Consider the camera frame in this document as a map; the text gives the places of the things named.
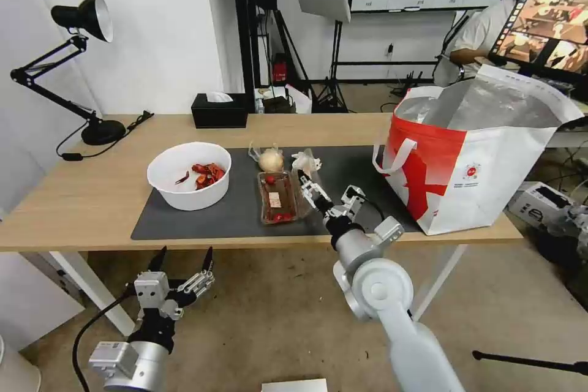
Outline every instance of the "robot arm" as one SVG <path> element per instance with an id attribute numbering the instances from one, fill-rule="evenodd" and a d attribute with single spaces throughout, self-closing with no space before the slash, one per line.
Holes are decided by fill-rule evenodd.
<path id="1" fill-rule="evenodd" d="M 410 276 L 396 262 L 383 258 L 390 241 L 404 229 L 388 216 L 372 237 L 354 223 L 363 192 L 349 186 L 342 206 L 334 206 L 326 192 L 299 171 L 303 197 L 323 215 L 331 245 L 339 254 L 333 274 L 347 304 L 362 320 L 379 320 L 390 342 L 390 362 L 404 392 L 463 392 L 439 342 L 426 326 L 408 314 L 413 298 Z"/>
<path id="2" fill-rule="evenodd" d="M 134 282 L 141 307 L 136 330 L 126 342 L 99 342 L 90 356 L 89 365 L 104 377 L 106 390 L 162 392 L 175 323 L 214 283 L 212 248 L 202 270 L 186 281 L 168 280 L 160 270 L 164 255 L 165 248 Z"/>

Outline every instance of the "plastic food container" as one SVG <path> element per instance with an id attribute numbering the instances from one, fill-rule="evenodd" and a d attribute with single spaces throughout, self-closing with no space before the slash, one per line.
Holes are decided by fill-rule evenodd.
<path id="1" fill-rule="evenodd" d="M 262 198 L 262 223 L 281 224 L 298 220 L 298 201 L 294 176 L 289 171 L 259 173 L 257 184 Z"/>
<path id="2" fill-rule="evenodd" d="M 225 175 L 214 184 L 197 190 L 198 174 L 192 171 L 192 165 L 212 162 L 225 170 Z M 216 144 L 192 142 L 168 148 L 159 154 L 147 167 L 147 180 L 169 205 L 193 211 L 209 207 L 222 199 L 228 190 L 230 169 L 231 155 L 226 149 Z M 190 171 L 190 177 L 176 184 L 187 171 Z"/>

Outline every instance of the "tissue box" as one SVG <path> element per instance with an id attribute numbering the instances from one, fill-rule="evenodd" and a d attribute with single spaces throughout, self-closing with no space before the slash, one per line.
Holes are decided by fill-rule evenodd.
<path id="1" fill-rule="evenodd" d="M 520 194 L 515 194 L 508 204 L 508 210 L 522 220 L 539 228 L 572 200 L 565 194 L 537 182 L 531 184 Z"/>
<path id="2" fill-rule="evenodd" d="M 208 102 L 206 94 L 197 94 L 192 116 L 198 129 L 229 129 L 247 125 L 247 95 L 228 94 L 233 102 Z"/>

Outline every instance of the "monitor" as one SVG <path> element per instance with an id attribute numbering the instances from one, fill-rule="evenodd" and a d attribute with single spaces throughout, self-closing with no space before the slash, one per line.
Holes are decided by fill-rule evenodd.
<path id="1" fill-rule="evenodd" d="M 588 73 L 588 0 L 517 0 L 488 58 L 577 83 Z"/>

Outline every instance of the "floor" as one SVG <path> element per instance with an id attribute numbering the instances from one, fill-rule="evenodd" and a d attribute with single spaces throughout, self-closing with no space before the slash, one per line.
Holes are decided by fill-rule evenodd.
<path id="1" fill-rule="evenodd" d="M 389 90 L 353 85 L 344 94 L 352 110 L 378 111 L 375 106 L 387 101 Z M 534 175 L 557 176 L 559 154 L 544 155 Z M 566 178 L 563 189 L 576 184 L 577 176 Z M 418 286 L 439 251 L 438 246 L 397 244 L 388 257 Z M 118 293 L 152 255 L 94 252 L 89 263 Z M 170 252 L 165 270 L 170 277 L 187 277 L 202 258 L 202 252 Z M 331 273 L 335 259 L 324 246 L 215 252 L 212 291 L 177 324 L 166 392 L 258 391 L 262 382 L 317 377 L 327 379 L 331 392 L 397 391 L 383 331 L 378 323 L 355 321 Z M 137 312 L 133 299 L 124 307 Z M 81 390 L 71 368 L 71 345 L 95 313 L 88 307 L 23 352 L 40 367 L 43 392 Z M 469 392 L 588 388 L 588 379 L 578 374 L 471 357 L 478 349 L 569 363 L 588 359 L 588 314 L 528 243 L 470 247 L 422 322 Z M 80 346 L 82 366 L 98 341 L 120 338 L 108 320 L 96 323 Z M 98 375 L 88 368 L 84 372 L 91 390 L 102 390 Z"/>

